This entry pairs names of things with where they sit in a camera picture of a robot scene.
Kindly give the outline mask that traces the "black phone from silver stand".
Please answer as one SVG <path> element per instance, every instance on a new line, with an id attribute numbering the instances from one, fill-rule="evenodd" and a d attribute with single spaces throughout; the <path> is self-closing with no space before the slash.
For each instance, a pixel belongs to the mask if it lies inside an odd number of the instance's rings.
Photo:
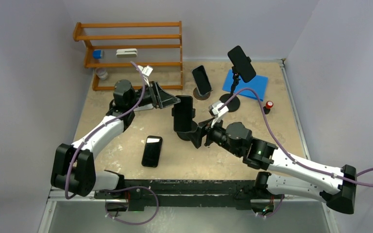
<path id="1" fill-rule="evenodd" d="M 141 164 L 144 167 L 157 167 L 162 149 L 163 138 L 148 136 L 145 142 Z"/>

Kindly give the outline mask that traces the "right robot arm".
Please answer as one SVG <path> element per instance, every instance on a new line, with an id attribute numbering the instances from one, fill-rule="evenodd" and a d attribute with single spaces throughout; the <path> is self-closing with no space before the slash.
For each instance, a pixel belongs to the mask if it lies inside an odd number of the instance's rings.
<path id="1" fill-rule="evenodd" d="M 261 198 L 268 194 L 289 194 L 315 199 L 330 209 L 353 214 L 356 199 L 356 169 L 350 165 L 333 167 L 308 159 L 285 154 L 273 143 L 255 138 L 241 122 L 223 128 L 222 122 L 210 125 L 210 120 L 196 124 L 195 130 L 179 133 L 178 137 L 201 145 L 217 144 L 232 155 L 242 158 L 244 164 L 259 171 L 254 193 Z"/>

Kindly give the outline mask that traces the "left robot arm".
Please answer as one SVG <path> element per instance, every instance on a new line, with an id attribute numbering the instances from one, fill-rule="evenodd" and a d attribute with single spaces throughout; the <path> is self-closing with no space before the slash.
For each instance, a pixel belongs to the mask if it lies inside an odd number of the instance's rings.
<path id="1" fill-rule="evenodd" d="M 139 90 L 135 90 L 129 80 L 116 82 L 113 100 L 101 122 L 83 138 L 57 147 L 51 185 L 64 190 L 66 199 L 101 190 L 106 190 L 112 198 L 121 198 L 125 194 L 125 185 L 120 182 L 124 176 L 108 170 L 96 172 L 95 158 L 129 128 L 135 118 L 135 108 L 150 105 L 164 109 L 180 101 L 154 81 L 145 82 Z"/>

